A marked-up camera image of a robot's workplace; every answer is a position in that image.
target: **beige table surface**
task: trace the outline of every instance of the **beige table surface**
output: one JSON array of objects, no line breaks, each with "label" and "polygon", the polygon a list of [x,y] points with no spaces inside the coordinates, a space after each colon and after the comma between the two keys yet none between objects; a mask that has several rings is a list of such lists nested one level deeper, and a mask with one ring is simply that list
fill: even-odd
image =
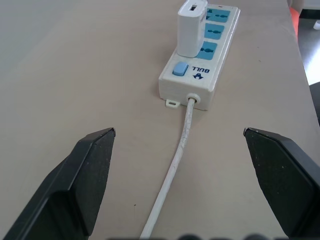
[{"label": "beige table surface", "polygon": [[[0,237],[76,142],[108,127],[117,135],[90,239],[139,236],[182,132],[186,109],[165,107],[158,77],[183,0],[19,1],[0,7]],[[239,7],[238,27],[152,236],[283,236],[242,134],[279,133],[320,163],[290,13],[285,0],[214,3]]]}]

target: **blue outlet panel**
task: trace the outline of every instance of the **blue outlet panel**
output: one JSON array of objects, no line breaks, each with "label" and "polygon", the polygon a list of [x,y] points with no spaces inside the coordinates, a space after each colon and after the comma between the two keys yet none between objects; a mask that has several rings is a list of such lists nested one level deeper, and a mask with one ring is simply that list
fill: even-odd
[{"label": "blue outlet panel", "polygon": [[217,24],[205,24],[204,37],[207,39],[217,39],[221,38],[221,34],[224,31],[225,26]]},{"label": "blue outlet panel", "polygon": [[230,11],[208,8],[206,11],[206,20],[226,23],[228,21],[229,15]]},{"label": "blue outlet panel", "polygon": [[217,48],[216,43],[204,41],[200,52],[195,57],[197,59],[211,60],[214,57],[216,48]]}]

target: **orange object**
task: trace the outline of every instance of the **orange object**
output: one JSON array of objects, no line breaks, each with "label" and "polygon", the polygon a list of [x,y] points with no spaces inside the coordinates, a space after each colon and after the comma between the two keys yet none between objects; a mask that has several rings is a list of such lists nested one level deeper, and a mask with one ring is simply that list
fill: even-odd
[{"label": "orange object", "polygon": [[300,14],[290,7],[290,13],[291,13],[291,18],[292,18],[292,23],[295,31],[296,38],[298,38],[298,25],[299,25],[299,16]]}]

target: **electrical outlet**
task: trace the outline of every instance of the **electrical outlet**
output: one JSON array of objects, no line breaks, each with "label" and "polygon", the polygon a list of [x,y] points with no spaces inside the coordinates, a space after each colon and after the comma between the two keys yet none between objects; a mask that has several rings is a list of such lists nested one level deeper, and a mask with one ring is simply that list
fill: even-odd
[{"label": "electrical outlet", "polygon": [[181,56],[175,49],[159,77],[160,97],[166,100],[167,107],[187,105],[188,99],[194,98],[194,108],[209,109],[240,10],[214,4],[207,7],[209,18],[205,20],[204,42],[198,55]]},{"label": "electrical outlet", "polygon": [[225,27],[223,25],[217,24],[205,24],[204,37],[207,39],[217,39],[221,38],[221,34],[224,31]]},{"label": "electrical outlet", "polygon": [[229,15],[230,15],[230,11],[228,11],[228,10],[208,8],[206,10],[206,17],[205,18],[208,21],[226,23],[228,21]]},{"label": "electrical outlet", "polygon": [[214,57],[217,44],[214,42],[204,41],[203,45],[196,56],[197,59],[211,60]]}]

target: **floor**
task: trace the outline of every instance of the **floor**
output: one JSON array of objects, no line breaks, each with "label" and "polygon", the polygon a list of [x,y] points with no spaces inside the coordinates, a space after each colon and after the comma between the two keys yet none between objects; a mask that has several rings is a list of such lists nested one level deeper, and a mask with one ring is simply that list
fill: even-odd
[{"label": "floor", "polygon": [[298,44],[309,85],[320,82],[320,30],[313,28],[316,20],[299,20]]}]

